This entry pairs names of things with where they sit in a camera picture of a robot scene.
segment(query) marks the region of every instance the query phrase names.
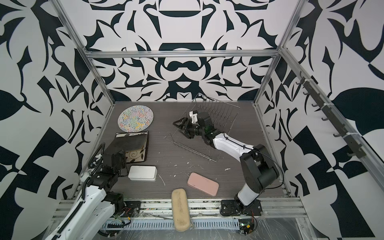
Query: pink case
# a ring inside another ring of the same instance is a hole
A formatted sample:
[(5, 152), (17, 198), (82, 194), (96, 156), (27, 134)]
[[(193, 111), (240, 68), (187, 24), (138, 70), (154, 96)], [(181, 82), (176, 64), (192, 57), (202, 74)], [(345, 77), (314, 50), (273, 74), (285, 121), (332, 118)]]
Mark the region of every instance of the pink case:
[(217, 194), (218, 183), (193, 172), (189, 176), (187, 184), (214, 197)]

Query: round placemat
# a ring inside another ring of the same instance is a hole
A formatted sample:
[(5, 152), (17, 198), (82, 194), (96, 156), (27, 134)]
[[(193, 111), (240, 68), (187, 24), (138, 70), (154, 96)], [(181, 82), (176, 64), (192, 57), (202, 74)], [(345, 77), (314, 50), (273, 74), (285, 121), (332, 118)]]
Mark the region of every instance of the round placemat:
[(124, 132), (141, 132), (153, 121), (152, 110), (143, 105), (125, 109), (118, 118), (118, 125)]

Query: black and white patterned wall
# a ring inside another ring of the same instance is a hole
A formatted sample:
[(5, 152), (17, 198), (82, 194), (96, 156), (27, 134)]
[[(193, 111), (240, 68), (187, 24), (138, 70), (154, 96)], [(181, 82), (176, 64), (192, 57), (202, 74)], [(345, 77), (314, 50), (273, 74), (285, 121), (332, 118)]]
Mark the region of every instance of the black and white patterned wall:
[(88, 50), (277, 48), (297, 0), (62, 0)]
[(0, 1), (1, 239), (42, 237), (110, 107), (47, 0)]
[[(287, 45), (383, 158), (384, 2), (310, 0)], [(319, 237), (382, 239), (384, 192), (282, 59), (259, 102), (292, 194)]]
[(94, 63), (116, 101), (253, 100), (272, 57), (103, 58)]

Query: gray wood tabletop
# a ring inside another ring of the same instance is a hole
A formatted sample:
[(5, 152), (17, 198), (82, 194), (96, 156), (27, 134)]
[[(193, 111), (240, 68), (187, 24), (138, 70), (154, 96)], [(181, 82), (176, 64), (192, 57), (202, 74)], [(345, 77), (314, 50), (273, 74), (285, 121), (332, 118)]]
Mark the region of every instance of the gray wood tabletop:
[[(183, 188), (187, 192), (188, 198), (211, 198), (187, 185), (192, 172), (219, 183), (215, 198), (232, 198), (241, 190), (245, 181), (241, 165), (236, 159), (226, 153), (221, 153), (217, 162), (209, 161), (164, 138), (170, 132), (175, 131), (172, 122), (180, 118), (189, 104), (183, 102), (116, 102), (101, 142), (105, 142), (108, 147), (115, 134), (122, 132), (117, 125), (121, 112), (134, 105), (148, 106), (154, 113), (152, 124), (144, 130), (149, 131), (148, 155), (145, 162), (134, 165), (156, 166), (157, 178), (154, 182), (140, 182), (131, 181), (128, 177), (119, 177), (112, 191), (122, 193), (126, 199), (169, 199), (174, 189)], [(240, 110), (230, 136), (247, 144), (266, 145), (252, 103), (238, 101), (231, 104), (239, 106)], [(279, 184), (278, 181), (275, 181), (271, 187)], [(266, 190), (261, 196), (282, 197), (284, 193), (282, 188), (276, 188)]]

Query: black mounting plate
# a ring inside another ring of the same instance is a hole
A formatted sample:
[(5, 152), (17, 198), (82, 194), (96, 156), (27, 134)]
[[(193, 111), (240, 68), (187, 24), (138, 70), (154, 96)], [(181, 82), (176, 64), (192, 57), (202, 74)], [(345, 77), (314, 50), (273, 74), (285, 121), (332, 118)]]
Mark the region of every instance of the black mounting plate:
[(132, 217), (133, 214), (140, 212), (140, 201), (124, 201), (125, 208), (127, 207), (129, 211), (127, 211), (122, 217)]
[(261, 203), (257, 199), (246, 206), (241, 213), (236, 212), (235, 200), (221, 200), (221, 213), (223, 216), (241, 216), (244, 214), (252, 216), (252, 212), (254, 216), (261, 216), (262, 211)]

